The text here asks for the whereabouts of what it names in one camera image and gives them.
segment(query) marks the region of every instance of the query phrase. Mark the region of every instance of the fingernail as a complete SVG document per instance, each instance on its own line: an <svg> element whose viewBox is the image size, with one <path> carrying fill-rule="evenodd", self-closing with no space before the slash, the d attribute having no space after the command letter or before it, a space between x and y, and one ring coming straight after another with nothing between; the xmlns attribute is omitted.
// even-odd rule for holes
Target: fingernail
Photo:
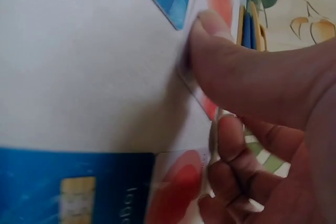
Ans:
<svg viewBox="0 0 336 224"><path fill-rule="evenodd" d="M229 26L214 10L200 12L198 18L208 34L232 40Z"/></svg>

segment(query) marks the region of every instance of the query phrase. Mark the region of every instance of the skin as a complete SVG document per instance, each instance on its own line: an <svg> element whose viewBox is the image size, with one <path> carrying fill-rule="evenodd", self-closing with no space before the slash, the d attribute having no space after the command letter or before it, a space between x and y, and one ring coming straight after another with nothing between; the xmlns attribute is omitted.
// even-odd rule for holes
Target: skin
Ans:
<svg viewBox="0 0 336 224"><path fill-rule="evenodd" d="M206 224L336 223L335 49L330 39L299 50L257 52L230 42L214 11L199 14L190 33L195 77L211 100L239 115L218 123L221 159L208 172L215 197L199 200ZM242 123L291 164L287 178L258 164Z"/></svg>

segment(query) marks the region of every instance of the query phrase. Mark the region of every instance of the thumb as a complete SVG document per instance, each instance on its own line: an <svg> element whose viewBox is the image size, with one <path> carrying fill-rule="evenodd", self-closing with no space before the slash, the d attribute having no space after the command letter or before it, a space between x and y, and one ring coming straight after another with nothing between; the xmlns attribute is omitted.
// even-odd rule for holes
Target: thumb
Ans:
<svg viewBox="0 0 336 224"><path fill-rule="evenodd" d="M336 80L335 40L309 48L257 52L235 45L214 11L199 14L190 33L199 85L225 110L304 130L309 114Z"/></svg>

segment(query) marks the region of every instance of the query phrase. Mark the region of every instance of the card chip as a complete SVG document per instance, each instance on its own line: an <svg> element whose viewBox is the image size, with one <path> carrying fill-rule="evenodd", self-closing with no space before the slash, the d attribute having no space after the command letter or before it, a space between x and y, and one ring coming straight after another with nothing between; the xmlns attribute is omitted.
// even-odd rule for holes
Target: card chip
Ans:
<svg viewBox="0 0 336 224"><path fill-rule="evenodd" d="M91 224L96 178L65 178L60 186L59 224Z"/></svg>

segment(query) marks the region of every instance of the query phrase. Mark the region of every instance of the white card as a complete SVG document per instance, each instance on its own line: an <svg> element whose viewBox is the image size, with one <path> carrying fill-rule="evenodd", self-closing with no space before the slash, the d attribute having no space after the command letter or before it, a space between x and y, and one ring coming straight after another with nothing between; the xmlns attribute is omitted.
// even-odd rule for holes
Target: white card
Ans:
<svg viewBox="0 0 336 224"><path fill-rule="evenodd" d="M145 223L203 223L197 200L204 193L208 162L206 148L158 154Z"/></svg>
<svg viewBox="0 0 336 224"><path fill-rule="evenodd" d="M240 0L194 0L187 16L184 29L184 38L187 41L191 26L197 18L197 14L203 10L213 9L217 11L231 29L233 40L237 40ZM200 87L197 85L191 71L188 61L187 45L182 55L178 59L178 71L184 82L187 84L194 97L198 100L210 120L216 118L218 106L215 105Z"/></svg>

